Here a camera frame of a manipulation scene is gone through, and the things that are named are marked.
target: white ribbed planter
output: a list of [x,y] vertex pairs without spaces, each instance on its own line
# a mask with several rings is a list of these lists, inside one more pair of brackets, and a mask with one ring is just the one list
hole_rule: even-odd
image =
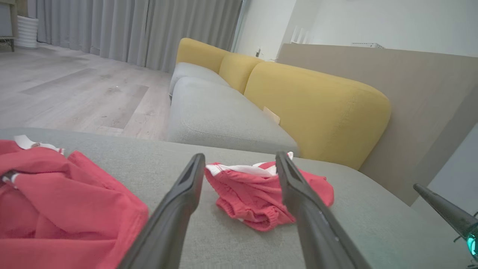
[[18,16],[18,38],[15,40],[15,47],[37,49],[37,32],[38,19]]

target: yellow cushion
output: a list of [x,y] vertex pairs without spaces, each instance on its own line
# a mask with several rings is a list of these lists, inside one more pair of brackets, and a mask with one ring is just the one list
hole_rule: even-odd
[[176,63],[195,64],[219,73],[222,58],[226,54],[230,52],[191,38],[183,38],[179,42]]
[[361,82],[262,62],[244,96],[277,114],[301,157],[359,169],[390,118],[387,97]]
[[219,75],[234,89],[244,94],[247,80],[254,67],[263,60],[238,53],[224,56]]

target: sofa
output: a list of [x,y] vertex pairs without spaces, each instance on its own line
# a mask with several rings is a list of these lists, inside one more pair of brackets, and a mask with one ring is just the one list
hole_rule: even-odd
[[[360,168],[391,114],[361,82],[181,40],[167,140]],[[279,124],[263,110],[280,118]]]
[[[37,142],[79,150],[138,196],[150,213],[172,187],[196,153],[206,163],[225,165],[273,161],[274,155],[112,137],[60,130],[0,130],[0,139],[27,135]],[[327,177],[334,187],[330,210],[374,269],[465,268],[471,256],[464,242],[453,243],[443,230],[360,172],[339,164],[294,158],[295,165]],[[191,216],[181,268],[304,268],[297,227],[280,225],[255,231],[233,220],[216,206],[217,193],[203,180],[200,203]]]

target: gray sofa seat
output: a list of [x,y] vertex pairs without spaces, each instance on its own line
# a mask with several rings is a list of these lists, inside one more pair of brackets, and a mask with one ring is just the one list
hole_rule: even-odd
[[202,66],[193,65],[190,63],[177,63],[174,68],[171,83],[169,84],[169,95],[173,96],[174,87],[178,80],[183,77],[202,78],[219,85],[229,86],[229,84],[221,78],[216,72]]
[[294,139],[240,92],[201,78],[184,77],[176,83],[167,140],[300,155]]
[[[151,213],[196,153],[204,153],[207,164],[274,160],[274,155],[263,153],[36,128],[0,130],[0,139],[24,134],[65,148],[65,155],[81,151],[146,203]],[[335,192],[330,209],[372,268],[448,269],[469,264],[464,242],[444,238],[443,230],[367,176],[338,164],[293,161],[300,169],[327,177]],[[296,225],[257,232],[218,209],[217,198],[204,179],[186,233],[181,268],[305,267]]]

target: beige tag on sofa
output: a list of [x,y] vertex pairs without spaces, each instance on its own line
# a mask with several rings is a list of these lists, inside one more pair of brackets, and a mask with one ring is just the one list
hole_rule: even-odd
[[271,118],[275,123],[279,124],[281,122],[281,118],[279,116],[277,116],[276,114],[274,114],[274,112],[272,112],[270,109],[268,109],[267,107],[264,107],[264,113],[269,117]]

